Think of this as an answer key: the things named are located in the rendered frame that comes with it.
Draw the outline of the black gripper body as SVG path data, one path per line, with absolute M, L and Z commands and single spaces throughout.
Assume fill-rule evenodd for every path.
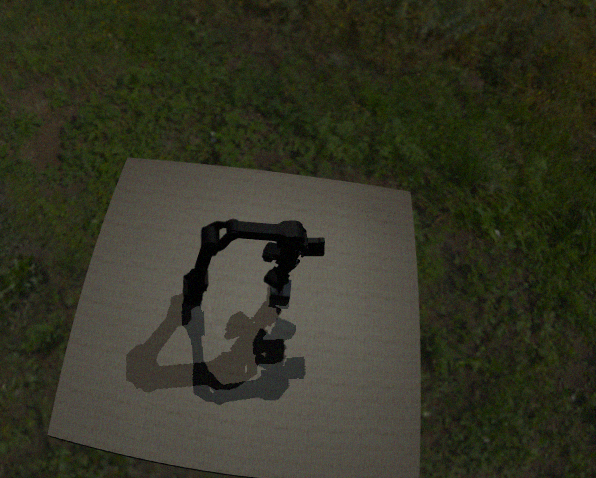
M 263 279 L 264 283 L 268 284 L 276 290 L 280 290 L 286 281 L 285 278 L 288 275 L 288 271 L 291 272 L 294 266 L 297 264 L 297 258 L 299 257 L 299 255 L 301 255 L 302 258 L 304 257 L 304 253 L 299 251 L 299 254 L 295 259 L 289 260 L 284 258 L 281 255 L 281 252 L 279 252 L 277 254 L 277 257 L 279 257 L 279 262 L 275 262 L 276 264 L 278 264 L 277 268 L 275 269 L 276 272 L 273 270 L 269 270 Z

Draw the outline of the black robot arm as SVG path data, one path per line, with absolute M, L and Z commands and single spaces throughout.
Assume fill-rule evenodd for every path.
M 219 229 L 226 228 L 226 234 L 219 239 Z M 224 250 L 238 238 L 276 241 L 265 246 L 262 258 L 265 262 L 276 260 L 277 254 L 289 260 L 295 259 L 299 251 L 304 256 L 324 256 L 325 239 L 307 238 L 306 230 L 299 221 L 283 221 L 279 224 L 244 222 L 237 219 L 215 221 L 201 230 L 201 249 L 194 268 L 183 276 L 183 303 L 200 305 L 202 295 L 209 286 L 208 265 L 212 256 Z M 280 251 L 281 250 L 281 251 Z

